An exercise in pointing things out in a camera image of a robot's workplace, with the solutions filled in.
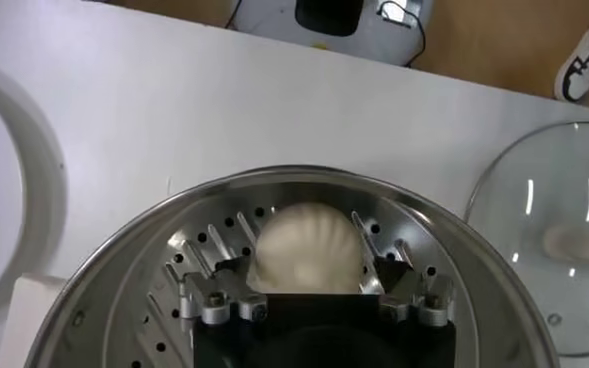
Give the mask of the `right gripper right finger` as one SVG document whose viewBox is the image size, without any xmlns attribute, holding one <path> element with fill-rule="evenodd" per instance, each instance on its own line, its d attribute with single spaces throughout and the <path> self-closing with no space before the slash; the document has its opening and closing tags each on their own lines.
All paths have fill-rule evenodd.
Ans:
<svg viewBox="0 0 589 368">
<path fill-rule="evenodd" d="M 404 261 L 375 257 L 368 270 L 381 288 L 378 303 L 384 320 L 395 324 L 412 320 L 429 328 L 450 322 L 454 281 L 435 266 L 415 270 Z"/>
</svg>

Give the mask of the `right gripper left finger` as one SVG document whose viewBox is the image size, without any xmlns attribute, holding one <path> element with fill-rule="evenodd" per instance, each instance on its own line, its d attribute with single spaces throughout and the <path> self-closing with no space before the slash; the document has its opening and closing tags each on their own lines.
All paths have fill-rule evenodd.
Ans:
<svg viewBox="0 0 589 368">
<path fill-rule="evenodd" d="M 238 257 L 219 262 L 208 276 L 201 272 L 177 276 L 180 326 L 193 328 L 197 322 L 220 326 L 233 318 L 263 322 L 268 298 L 248 286 L 250 265 L 250 257 Z"/>
</svg>

